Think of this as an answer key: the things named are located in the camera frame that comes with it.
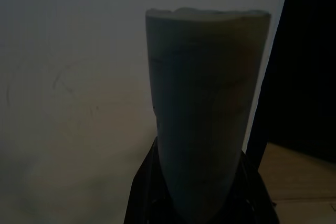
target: wooden surface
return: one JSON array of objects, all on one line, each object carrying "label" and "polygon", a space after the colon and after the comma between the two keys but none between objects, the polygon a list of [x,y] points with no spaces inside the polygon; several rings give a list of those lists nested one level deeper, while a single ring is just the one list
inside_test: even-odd
[{"label": "wooden surface", "polygon": [[281,224],[336,223],[336,165],[268,144],[259,172]]},{"label": "wooden surface", "polygon": [[268,144],[259,172],[272,200],[336,199],[336,165]]}]

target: white wall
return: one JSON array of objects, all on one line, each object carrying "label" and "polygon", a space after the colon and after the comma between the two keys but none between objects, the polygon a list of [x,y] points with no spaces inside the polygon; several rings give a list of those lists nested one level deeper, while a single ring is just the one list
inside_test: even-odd
[{"label": "white wall", "polygon": [[183,6],[274,17],[282,8],[281,0],[0,0],[0,222],[122,223],[156,131],[144,13]]}]

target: black base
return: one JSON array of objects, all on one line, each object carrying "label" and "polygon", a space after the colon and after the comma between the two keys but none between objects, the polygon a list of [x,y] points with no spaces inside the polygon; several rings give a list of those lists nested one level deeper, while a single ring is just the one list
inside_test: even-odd
[{"label": "black base", "polygon": [[[134,177],[124,224],[184,224],[172,207],[156,140]],[[278,224],[278,218],[257,170],[242,152],[236,177],[222,210],[209,224]]]}]

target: cylindrical object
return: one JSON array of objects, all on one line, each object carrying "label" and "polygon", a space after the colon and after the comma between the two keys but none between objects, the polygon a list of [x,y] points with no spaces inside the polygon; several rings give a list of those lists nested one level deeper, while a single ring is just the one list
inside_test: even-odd
[{"label": "cylindrical object", "polygon": [[160,165],[188,223],[209,221],[229,192],[269,21],[261,11],[146,13]]}]

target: black object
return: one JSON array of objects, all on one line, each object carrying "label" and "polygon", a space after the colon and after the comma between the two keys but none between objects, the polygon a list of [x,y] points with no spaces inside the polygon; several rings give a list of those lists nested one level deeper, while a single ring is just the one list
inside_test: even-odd
[{"label": "black object", "polygon": [[247,147],[258,167],[268,141],[336,162],[334,0],[285,0]]},{"label": "black object", "polygon": [[[124,224],[184,224],[174,211],[161,173],[156,139],[134,177]],[[209,224],[279,223],[262,178],[242,152],[222,210]]]}]

